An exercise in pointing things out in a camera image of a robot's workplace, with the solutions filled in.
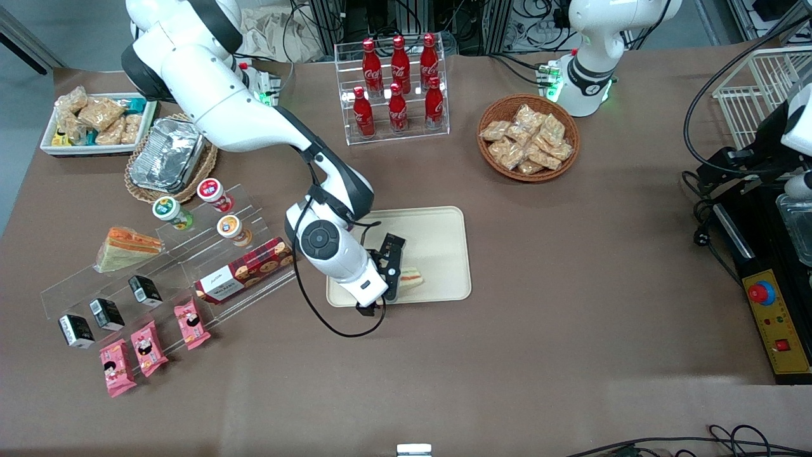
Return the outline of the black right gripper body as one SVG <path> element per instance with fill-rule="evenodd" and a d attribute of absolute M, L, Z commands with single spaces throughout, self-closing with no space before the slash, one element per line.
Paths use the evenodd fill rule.
<path fill-rule="evenodd" d="M 402 273 L 393 272 L 393 258 L 403 258 L 405 245 L 406 240 L 403 237 L 398 237 L 394 234 L 386 234 L 381 248 L 371 252 L 371 257 L 377 265 L 377 271 L 383 276 L 388 288 L 391 284 L 400 283 Z"/>

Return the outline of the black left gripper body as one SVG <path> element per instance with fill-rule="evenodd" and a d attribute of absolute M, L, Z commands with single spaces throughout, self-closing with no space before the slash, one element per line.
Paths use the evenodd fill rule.
<path fill-rule="evenodd" d="M 780 176 L 797 169 L 797 152 L 783 145 L 781 138 L 789 119 L 789 106 L 780 105 L 764 119 L 755 139 L 735 150 L 723 147 L 698 167 L 699 176 Z"/>

